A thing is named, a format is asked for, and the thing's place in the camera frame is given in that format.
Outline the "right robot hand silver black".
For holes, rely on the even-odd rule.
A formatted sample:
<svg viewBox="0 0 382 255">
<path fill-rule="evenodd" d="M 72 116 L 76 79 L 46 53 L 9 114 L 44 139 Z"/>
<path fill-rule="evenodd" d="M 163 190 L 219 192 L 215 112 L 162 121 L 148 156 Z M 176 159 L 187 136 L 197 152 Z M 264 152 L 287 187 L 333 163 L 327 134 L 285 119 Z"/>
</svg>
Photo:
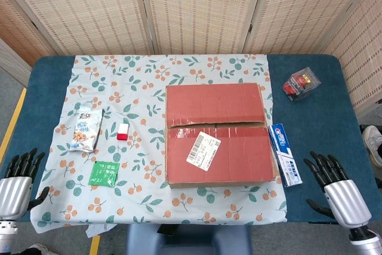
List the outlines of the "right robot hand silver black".
<svg viewBox="0 0 382 255">
<path fill-rule="evenodd" d="M 329 204 L 328 207 L 323 207 L 308 198 L 306 202 L 310 208 L 336 220 L 344 228 L 365 227 L 372 217 L 371 212 L 358 187 L 348 177 L 338 159 L 314 151 L 311 151 L 310 155 L 315 161 L 305 158 L 304 163 L 310 168 Z"/>
</svg>

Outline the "red taped cardboard box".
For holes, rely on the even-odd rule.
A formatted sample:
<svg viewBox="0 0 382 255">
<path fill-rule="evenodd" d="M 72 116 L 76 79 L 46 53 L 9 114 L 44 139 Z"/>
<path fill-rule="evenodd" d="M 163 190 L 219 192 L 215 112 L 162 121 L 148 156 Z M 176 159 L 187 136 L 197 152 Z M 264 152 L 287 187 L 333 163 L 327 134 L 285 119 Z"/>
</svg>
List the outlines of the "red taped cardboard box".
<svg viewBox="0 0 382 255">
<path fill-rule="evenodd" d="M 171 188 L 275 179 L 258 84 L 167 86 L 166 95 L 165 178 Z"/>
</svg>

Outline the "blue white toothpaste box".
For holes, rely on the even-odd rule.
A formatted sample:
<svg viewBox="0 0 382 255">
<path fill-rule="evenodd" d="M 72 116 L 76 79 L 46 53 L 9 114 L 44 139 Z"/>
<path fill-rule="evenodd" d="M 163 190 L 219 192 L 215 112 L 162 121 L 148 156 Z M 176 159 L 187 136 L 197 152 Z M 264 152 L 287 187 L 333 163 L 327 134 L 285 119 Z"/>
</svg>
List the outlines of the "blue white toothpaste box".
<svg viewBox="0 0 382 255">
<path fill-rule="evenodd" d="M 270 125 L 268 132 L 284 186 L 302 184 L 303 181 L 298 172 L 284 126 L 282 124 Z"/>
</svg>

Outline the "woven folding screen panel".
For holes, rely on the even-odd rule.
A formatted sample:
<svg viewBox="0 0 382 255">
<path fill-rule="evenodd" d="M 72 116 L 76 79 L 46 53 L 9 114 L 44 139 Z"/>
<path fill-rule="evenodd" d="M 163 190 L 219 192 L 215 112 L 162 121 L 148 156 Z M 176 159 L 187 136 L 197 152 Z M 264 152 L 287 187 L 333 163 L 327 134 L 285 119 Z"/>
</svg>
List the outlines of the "woven folding screen panel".
<svg viewBox="0 0 382 255">
<path fill-rule="evenodd" d="M 51 53 L 154 54 L 144 0 L 15 0 Z"/>
<path fill-rule="evenodd" d="M 258 0 L 143 0 L 156 54 L 244 51 Z"/>
<path fill-rule="evenodd" d="M 310 54 L 357 0 L 256 0 L 243 51 Z"/>
<path fill-rule="evenodd" d="M 322 52 L 338 58 L 358 118 L 382 101 L 382 0 L 360 0 Z"/>
<path fill-rule="evenodd" d="M 29 66 L 62 53 L 25 0 L 0 0 L 0 39 Z"/>
<path fill-rule="evenodd" d="M 29 83 L 32 68 L 0 38 L 0 67 L 24 88 Z"/>
</svg>

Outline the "white sneaker with dark marks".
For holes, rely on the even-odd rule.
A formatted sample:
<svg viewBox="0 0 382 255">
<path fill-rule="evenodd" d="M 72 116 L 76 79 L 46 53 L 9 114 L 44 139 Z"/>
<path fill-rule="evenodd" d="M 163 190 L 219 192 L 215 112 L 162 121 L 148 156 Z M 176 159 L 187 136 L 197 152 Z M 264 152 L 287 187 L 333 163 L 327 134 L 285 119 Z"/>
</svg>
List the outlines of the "white sneaker with dark marks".
<svg viewBox="0 0 382 255">
<path fill-rule="evenodd" d="M 51 252 L 42 244 L 34 244 L 16 255 L 51 255 Z"/>
</svg>

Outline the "floral print tablecloth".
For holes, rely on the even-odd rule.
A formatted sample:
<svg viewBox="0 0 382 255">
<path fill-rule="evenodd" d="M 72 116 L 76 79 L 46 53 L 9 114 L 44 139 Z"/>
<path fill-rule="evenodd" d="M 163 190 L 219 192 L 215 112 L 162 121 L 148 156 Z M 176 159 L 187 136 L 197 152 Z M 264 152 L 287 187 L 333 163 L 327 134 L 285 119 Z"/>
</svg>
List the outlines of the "floral print tablecloth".
<svg viewBox="0 0 382 255">
<path fill-rule="evenodd" d="M 30 213 L 43 232 L 71 225 L 284 222 L 281 178 L 232 188 L 172 189 L 165 180 L 165 89 L 169 85 L 255 82 L 272 122 L 269 65 L 264 55 L 76 56 L 40 188 L 50 192 Z M 92 152 L 69 151 L 81 107 L 103 109 Z M 121 123 L 128 140 L 116 139 Z M 88 184 L 96 161 L 117 162 L 115 186 Z"/>
</svg>

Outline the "silver snack bag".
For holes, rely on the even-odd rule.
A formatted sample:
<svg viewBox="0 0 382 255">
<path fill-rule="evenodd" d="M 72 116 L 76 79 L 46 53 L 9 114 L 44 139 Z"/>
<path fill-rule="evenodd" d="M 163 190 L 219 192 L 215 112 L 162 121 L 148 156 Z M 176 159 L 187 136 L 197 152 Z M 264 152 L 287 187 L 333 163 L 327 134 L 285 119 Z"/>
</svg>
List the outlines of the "silver snack bag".
<svg viewBox="0 0 382 255">
<path fill-rule="evenodd" d="M 81 107 L 76 117 L 69 151 L 92 152 L 96 147 L 102 119 L 102 108 Z"/>
</svg>

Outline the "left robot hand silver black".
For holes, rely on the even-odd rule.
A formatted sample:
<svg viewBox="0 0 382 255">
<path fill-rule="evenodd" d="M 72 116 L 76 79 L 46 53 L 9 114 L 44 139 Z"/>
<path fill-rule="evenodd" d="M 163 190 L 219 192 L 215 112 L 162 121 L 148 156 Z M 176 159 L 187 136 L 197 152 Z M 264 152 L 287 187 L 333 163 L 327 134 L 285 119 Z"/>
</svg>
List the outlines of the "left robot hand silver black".
<svg viewBox="0 0 382 255">
<path fill-rule="evenodd" d="M 31 200 L 32 187 L 45 156 L 37 155 L 37 148 L 22 155 L 14 156 L 5 170 L 5 176 L 0 180 L 0 221 L 16 222 L 26 212 L 42 204 L 50 192 L 45 187 L 40 196 Z"/>
</svg>

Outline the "small red white box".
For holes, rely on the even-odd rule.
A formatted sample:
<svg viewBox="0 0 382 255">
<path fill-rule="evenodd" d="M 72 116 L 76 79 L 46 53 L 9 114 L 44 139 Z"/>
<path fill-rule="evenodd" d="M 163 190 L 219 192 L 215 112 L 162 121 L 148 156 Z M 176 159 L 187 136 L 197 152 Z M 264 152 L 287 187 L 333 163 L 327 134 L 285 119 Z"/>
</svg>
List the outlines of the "small red white box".
<svg viewBox="0 0 382 255">
<path fill-rule="evenodd" d="M 120 141 L 127 141 L 129 127 L 129 124 L 121 123 L 117 131 L 116 139 Z"/>
</svg>

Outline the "green sachet packet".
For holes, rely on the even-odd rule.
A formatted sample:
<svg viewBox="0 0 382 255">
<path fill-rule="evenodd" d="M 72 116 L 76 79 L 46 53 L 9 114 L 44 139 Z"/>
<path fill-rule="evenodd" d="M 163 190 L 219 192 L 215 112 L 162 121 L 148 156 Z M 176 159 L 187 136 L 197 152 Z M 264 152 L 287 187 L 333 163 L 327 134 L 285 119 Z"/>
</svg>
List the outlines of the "green sachet packet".
<svg viewBox="0 0 382 255">
<path fill-rule="evenodd" d="M 119 163 L 96 161 L 91 170 L 88 184 L 91 186 L 114 187 L 119 171 Z"/>
</svg>

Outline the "red item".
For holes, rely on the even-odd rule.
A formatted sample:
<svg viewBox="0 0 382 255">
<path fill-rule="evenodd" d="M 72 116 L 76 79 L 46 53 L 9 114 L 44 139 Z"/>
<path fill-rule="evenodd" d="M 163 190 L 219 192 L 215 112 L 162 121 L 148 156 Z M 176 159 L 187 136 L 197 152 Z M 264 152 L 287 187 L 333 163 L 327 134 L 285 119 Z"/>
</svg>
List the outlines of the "red item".
<svg viewBox="0 0 382 255">
<path fill-rule="evenodd" d="M 284 83 L 282 89 L 291 102 L 306 97 L 321 84 L 311 68 L 306 67 L 293 73 Z"/>
</svg>

